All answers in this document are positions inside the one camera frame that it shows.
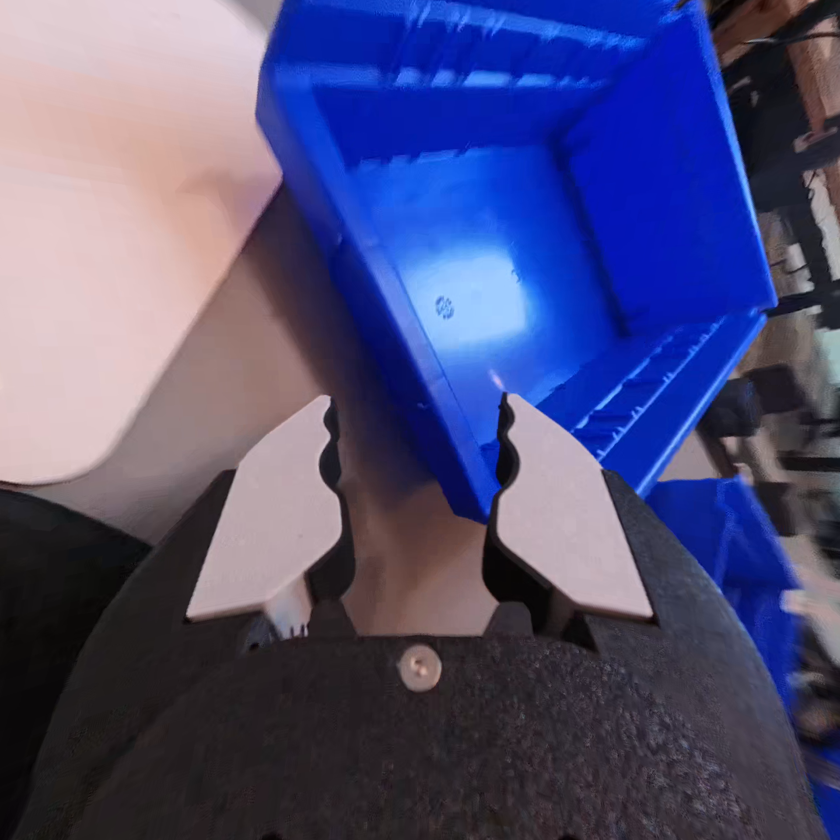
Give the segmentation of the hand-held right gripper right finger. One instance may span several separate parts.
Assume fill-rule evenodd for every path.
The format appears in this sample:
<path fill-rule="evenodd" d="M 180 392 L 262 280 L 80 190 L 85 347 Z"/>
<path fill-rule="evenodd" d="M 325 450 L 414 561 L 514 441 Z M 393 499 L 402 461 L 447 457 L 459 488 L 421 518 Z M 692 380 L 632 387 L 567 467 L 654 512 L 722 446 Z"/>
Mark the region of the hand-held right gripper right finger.
<path fill-rule="evenodd" d="M 652 623 L 655 609 L 599 462 L 523 397 L 499 408 L 500 488 L 490 505 L 482 580 L 531 623 L 595 615 Z"/>

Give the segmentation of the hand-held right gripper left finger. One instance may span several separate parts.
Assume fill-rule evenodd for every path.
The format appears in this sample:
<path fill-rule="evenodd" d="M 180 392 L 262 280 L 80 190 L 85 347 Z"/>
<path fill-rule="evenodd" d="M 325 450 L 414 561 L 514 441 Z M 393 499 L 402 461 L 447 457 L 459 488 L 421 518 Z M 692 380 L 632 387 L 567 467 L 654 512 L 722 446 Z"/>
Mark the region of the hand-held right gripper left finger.
<path fill-rule="evenodd" d="M 340 424 L 320 395 L 264 436 L 236 468 L 191 600 L 190 623 L 259 613 L 310 623 L 355 575 L 341 488 Z"/>

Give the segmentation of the blue plastic bin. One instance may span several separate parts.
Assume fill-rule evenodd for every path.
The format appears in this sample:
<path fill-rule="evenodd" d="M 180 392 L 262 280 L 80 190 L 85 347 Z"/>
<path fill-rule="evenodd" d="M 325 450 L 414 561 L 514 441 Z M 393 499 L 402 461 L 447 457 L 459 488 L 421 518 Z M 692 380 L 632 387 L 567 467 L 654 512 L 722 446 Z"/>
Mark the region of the blue plastic bin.
<path fill-rule="evenodd" d="M 646 495 L 777 304 L 701 2 L 283 2 L 256 118 L 460 517 L 504 393 Z"/>
<path fill-rule="evenodd" d="M 647 504 L 707 572 L 756 647 L 792 724 L 801 620 L 782 595 L 796 584 L 768 514 L 739 478 L 661 481 Z"/>

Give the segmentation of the white whiteboard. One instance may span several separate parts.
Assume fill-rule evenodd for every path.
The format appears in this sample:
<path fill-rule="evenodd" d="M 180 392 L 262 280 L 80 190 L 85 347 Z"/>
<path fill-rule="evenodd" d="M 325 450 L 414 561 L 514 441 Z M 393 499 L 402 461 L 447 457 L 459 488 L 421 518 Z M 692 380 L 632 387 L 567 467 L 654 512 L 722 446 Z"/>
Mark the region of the white whiteboard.
<path fill-rule="evenodd" d="M 88 473 L 281 174 L 244 2 L 1 3 L 2 482 Z"/>

